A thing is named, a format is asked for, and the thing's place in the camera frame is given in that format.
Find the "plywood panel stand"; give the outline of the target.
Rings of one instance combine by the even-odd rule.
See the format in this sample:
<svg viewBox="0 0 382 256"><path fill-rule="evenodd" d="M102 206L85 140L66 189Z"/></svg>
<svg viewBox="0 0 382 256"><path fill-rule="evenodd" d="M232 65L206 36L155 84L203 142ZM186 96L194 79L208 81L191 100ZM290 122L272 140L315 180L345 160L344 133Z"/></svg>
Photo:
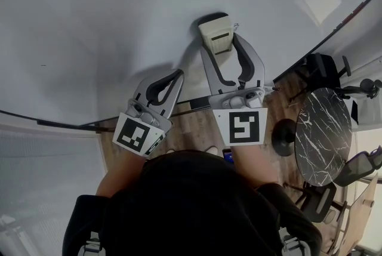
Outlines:
<svg viewBox="0 0 382 256"><path fill-rule="evenodd" d="M328 256L347 256L361 241L375 205L375 191L380 181L379 175L374 173L347 187L350 204L346 206L334 242L326 252Z"/></svg>

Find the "cream plastic box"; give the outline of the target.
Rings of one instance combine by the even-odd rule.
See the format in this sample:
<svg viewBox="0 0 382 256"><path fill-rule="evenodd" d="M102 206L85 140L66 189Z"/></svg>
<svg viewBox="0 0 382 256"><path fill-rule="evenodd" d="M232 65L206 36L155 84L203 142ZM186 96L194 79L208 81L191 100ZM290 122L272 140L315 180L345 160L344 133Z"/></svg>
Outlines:
<svg viewBox="0 0 382 256"><path fill-rule="evenodd" d="M198 28L204 45L214 55L232 50L233 23L227 13L212 13L200 18Z"/></svg>

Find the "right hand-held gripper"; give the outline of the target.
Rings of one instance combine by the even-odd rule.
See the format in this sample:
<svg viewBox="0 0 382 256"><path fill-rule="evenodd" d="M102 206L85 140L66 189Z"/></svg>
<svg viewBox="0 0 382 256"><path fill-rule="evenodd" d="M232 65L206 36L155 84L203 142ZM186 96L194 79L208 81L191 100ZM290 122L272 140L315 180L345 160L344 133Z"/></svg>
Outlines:
<svg viewBox="0 0 382 256"><path fill-rule="evenodd" d="M265 66L251 44L237 33L233 34L233 46L241 66L238 88L234 81L223 78L210 49L205 44L201 46L200 54L212 94L209 103L225 146L263 144L267 124L262 88Z"/></svg>

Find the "person's right forearm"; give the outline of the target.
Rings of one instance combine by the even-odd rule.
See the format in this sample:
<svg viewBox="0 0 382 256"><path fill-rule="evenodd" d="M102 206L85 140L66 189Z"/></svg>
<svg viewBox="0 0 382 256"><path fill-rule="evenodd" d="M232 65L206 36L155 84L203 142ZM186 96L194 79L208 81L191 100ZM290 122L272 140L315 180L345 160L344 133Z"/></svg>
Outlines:
<svg viewBox="0 0 382 256"><path fill-rule="evenodd" d="M278 184L278 172L258 145L231 147L236 172L252 188Z"/></svg>

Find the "round black marble table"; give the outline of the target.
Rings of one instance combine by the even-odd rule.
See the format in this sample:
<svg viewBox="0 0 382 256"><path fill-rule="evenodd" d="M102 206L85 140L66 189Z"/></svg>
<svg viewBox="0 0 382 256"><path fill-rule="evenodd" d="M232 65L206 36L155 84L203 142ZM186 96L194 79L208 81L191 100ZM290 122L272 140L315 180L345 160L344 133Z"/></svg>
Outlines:
<svg viewBox="0 0 382 256"><path fill-rule="evenodd" d="M305 182L326 186L343 170L352 143L350 113L330 88L318 88L303 101L295 120L282 119L272 131L280 156L294 155Z"/></svg>

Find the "person's left forearm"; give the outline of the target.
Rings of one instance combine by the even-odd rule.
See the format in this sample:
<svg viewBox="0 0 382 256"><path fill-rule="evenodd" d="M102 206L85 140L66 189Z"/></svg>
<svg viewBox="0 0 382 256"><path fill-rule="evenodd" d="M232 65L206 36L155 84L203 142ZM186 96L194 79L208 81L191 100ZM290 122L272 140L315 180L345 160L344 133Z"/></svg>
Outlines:
<svg viewBox="0 0 382 256"><path fill-rule="evenodd" d="M135 183L143 170L146 158L130 151L120 154L101 180L96 196L111 198Z"/></svg>

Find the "grey harness buckle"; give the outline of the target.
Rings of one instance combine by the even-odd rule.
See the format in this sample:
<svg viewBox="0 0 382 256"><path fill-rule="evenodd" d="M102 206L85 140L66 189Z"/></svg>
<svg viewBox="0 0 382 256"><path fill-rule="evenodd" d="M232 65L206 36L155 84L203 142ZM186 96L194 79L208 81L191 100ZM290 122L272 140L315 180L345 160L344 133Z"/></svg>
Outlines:
<svg viewBox="0 0 382 256"><path fill-rule="evenodd" d="M279 235L283 244L282 256L311 256L308 244L290 235L286 227L279 229Z"/></svg>
<svg viewBox="0 0 382 256"><path fill-rule="evenodd" d="M106 256L106 250L101 245L98 233L91 232L90 238L80 247L78 256Z"/></svg>

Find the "black mesh office chair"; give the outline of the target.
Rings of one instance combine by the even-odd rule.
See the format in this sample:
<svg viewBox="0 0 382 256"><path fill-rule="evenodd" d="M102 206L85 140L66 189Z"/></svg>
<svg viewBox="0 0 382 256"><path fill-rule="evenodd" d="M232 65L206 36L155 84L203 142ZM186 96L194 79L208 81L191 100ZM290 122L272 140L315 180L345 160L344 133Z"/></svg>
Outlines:
<svg viewBox="0 0 382 256"><path fill-rule="evenodd" d="M371 153L362 151L346 162L334 183L340 187L346 187L361 178L371 175L381 167L382 146L379 146Z"/></svg>

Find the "person in black clothing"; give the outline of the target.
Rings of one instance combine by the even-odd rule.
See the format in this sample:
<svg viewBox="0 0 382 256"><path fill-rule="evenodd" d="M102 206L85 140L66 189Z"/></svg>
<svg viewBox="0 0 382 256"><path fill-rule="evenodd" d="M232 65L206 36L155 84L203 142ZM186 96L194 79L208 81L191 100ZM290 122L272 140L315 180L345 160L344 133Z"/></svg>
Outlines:
<svg viewBox="0 0 382 256"><path fill-rule="evenodd" d="M77 198L62 256L78 256L91 232L106 256L282 256L279 229L319 256L320 231L279 184L252 188L218 156L180 151L146 161L139 179L111 198Z"/></svg>

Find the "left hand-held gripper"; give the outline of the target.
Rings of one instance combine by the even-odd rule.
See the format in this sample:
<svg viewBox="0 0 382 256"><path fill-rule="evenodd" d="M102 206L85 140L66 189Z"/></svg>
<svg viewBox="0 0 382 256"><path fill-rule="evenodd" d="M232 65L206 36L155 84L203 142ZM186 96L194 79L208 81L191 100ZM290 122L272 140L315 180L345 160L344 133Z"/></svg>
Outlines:
<svg viewBox="0 0 382 256"><path fill-rule="evenodd" d="M171 69L142 80L128 102L128 109L119 115L113 142L130 152L149 157L172 127L167 119L177 103L184 82L180 69ZM155 110L146 106L154 105Z"/></svg>

